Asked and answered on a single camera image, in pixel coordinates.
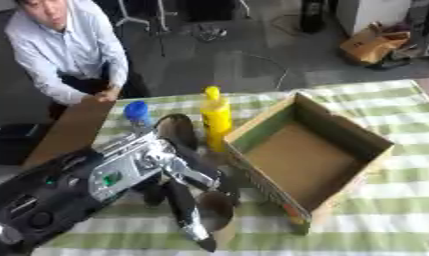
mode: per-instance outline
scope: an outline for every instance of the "white and green checkered tablecloth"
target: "white and green checkered tablecloth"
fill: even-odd
[[[379,174],[346,195],[324,225],[307,237],[291,235],[285,213],[241,183],[238,233],[215,255],[429,255],[429,99],[413,81],[348,84],[305,90],[328,108],[397,143]],[[235,125],[284,98],[285,93],[231,94]],[[200,95],[147,99],[154,120],[186,113],[200,124]],[[128,129],[119,101],[96,143]],[[130,193],[35,256],[207,255],[186,240],[167,204],[146,208]]]

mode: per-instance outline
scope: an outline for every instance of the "blue bottle cap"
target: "blue bottle cap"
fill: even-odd
[[[128,120],[139,120],[147,115],[148,107],[144,101],[135,101],[124,108],[124,116]]]

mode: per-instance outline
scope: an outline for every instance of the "yellow cap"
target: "yellow cap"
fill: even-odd
[[[205,95],[208,100],[218,100],[220,97],[220,90],[217,86],[208,86],[205,89]]]

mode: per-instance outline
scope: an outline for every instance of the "gray floor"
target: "gray floor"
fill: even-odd
[[[235,21],[221,23],[229,35],[214,43],[198,42],[188,35],[189,26],[178,26],[175,18],[170,18],[174,32],[163,36],[165,58],[160,55],[156,37],[149,37],[141,25],[127,24],[122,41],[154,95],[199,93],[213,83],[227,92],[271,91],[286,68],[289,72],[282,90],[429,77],[429,61],[424,60],[385,72],[345,63],[337,56],[337,46],[344,35],[332,19],[324,31],[315,35],[287,34],[275,28],[271,21],[296,13],[299,0],[248,2],[252,19],[243,19],[239,11]],[[49,101],[33,88],[16,65],[4,37],[3,28],[9,17],[10,13],[0,14],[0,124],[46,121]],[[293,16],[283,16],[274,22],[290,31],[294,31],[296,23]],[[270,58],[273,62],[249,55]]]

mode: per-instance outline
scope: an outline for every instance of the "robotic hand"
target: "robotic hand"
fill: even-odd
[[[213,252],[216,241],[201,223],[188,184],[223,192],[233,205],[239,202],[237,187],[223,172],[152,130],[63,155],[0,185],[0,255],[40,246],[129,189],[153,204],[167,198],[187,237]]]

